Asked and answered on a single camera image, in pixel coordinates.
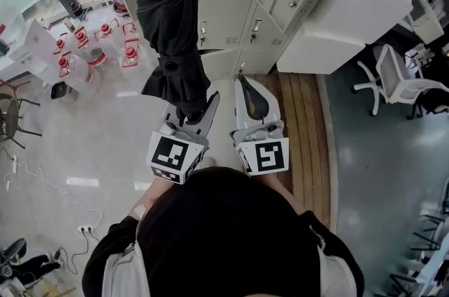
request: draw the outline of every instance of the brown chair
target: brown chair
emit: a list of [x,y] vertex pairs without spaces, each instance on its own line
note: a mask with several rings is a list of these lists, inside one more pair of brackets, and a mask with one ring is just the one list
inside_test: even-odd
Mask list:
[[19,119],[22,117],[19,116],[19,109],[22,104],[22,101],[26,101],[27,103],[30,103],[32,105],[40,106],[39,103],[34,103],[30,100],[24,99],[24,98],[14,98],[11,95],[8,95],[7,93],[0,93],[0,102],[3,100],[9,100],[9,106],[8,109],[5,112],[2,112],[0,110],[0,143],[6,140],[12,140],[17,145],[19,145],[21,148],[25,149],[24,145],[21,145],[16,140],[14,140],[14,135],[16,131],[20,131],[23,133],[28,133],[30,135],[36,135],[36,136],[42,136],[40,133],[27,131],[21,128],[18,125]]

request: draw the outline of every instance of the chair base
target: chair base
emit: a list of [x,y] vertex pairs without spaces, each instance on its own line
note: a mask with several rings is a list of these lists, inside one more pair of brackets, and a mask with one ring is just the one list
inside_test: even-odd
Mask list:
[[353,93],[357,93],[357,91],[363,90],[365,88],[371,88],[373,90],[374,106],[373,109],[370,111],[370,115],[376,116],[377,112],[379,111],[380,95],[382,95],[385,101],[387,101],[387,99],[385,98],[384,90],[381,86],[377,85],[377,79],[374,77],[374,75],[371,73],[371,71],[366,67],[366,65],[363,62],[357,61],[357,65],[360,66],[363,69],[363,71],[365,71],[366,76],[368,77],[368,80],[370,80],[370,82],[354,85],[352,86],[352,91]]

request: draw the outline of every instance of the white cable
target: white cable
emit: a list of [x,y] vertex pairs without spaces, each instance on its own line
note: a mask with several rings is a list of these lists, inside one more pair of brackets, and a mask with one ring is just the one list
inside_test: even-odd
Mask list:
[[40,173],[41,173],[41,174],[40,174],[40,177],[41,177],[45,182],[49,183],[49,184],[51,185],[51,187],[55,188],[56,190],[59,190],[59,192],[61,192],[62,194],[65,194],[65,195],[69,196],[69,197],[72,199],[72,201],[73,201],[75,204],[77,204],[78,206],[82,207],[82,208],[85,209],[86,211],[98,212],[98,213],[100,214],[100,218],[98,219],[98,222],[97,222],[96,225],[95,225],[95,229],[97,230],[98,234],[103,238],[103,235],[102,235],[101,231],[98,229],[98,225],[100,224],[101,220],[103,219],[103,212],[101,212],[100,210],[96,210],[96,209],[88,209],[88,208],[86,208],[83,204],[81,204],[81,203],[79,203],[77,200],[75,200],[75,198],[73,198],[73,196],[72,196],[71,193],[65,192],[65,191],[63,191],[61,188],[59,188],[58,186],[55,186],[54,184],[52,184],[51,181],[47,180],[47,179],[43,176],[43,172],[42,172],[42,169],[41,169],[40,166],[38,167],[37,172],[36,172],[36,173],[33,173],[33,172],[31,172],[31,171],[28,169],[28,163],[27,163],[27,160],[25,160],[24,164],[25,164],[25,169],[27,170],[28,173],[32,174],[34,177],[39,177],[39,172],[40,172]]

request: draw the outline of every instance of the metal chair leg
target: metal chair leg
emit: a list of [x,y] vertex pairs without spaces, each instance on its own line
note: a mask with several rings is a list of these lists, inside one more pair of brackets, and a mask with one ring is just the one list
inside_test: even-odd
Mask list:
[[13,138],[11,138],[12,141],[14,141],[17,145],[19,145],[22,149],[25,149],[24,145],[21,145],[20,143],[18,143],[16,140],[14,140]]
[[36,105],[36,106],[40,106],[41,105],[40,103],[34,103],[33,101],[27,100],[26,98],[18,98],[17,101],[20,101],[20,102],[26,101],[26,102],[28,102],[28,103],[30,103],[32,105]]
[[37,132],[33,132],[33,131],[27,131],[27,130],[24,130],[23,128],[20,128],[19,126],[17,126],[17,131],[20,131],[20,132],[23,132],[23,133],[28,133],[29,135],[35,135],[35,136],[41,136],[42,137],[41,133],[37,133]]

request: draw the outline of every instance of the person's arm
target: person's arm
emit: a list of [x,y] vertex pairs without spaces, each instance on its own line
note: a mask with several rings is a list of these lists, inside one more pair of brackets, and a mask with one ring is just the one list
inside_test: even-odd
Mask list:
[[154,205],[154,202],[165,192],[168,191],[174,185],[173,182],[164,180],[163,178],[155,178],[153,183],[149,186],[148,190],[145,191],[143,196],[134,205],[134,207],[129,211],[128,216],[140,220],[140,217],[134,212],[137,206],[145,206],[145,213],[148,212]]
[[306,208],[289,193],[275,174],[267,173],[266,175],[253,176],[253,178],[281,194],[293,207],[297,215],[302,215],[306,211]]

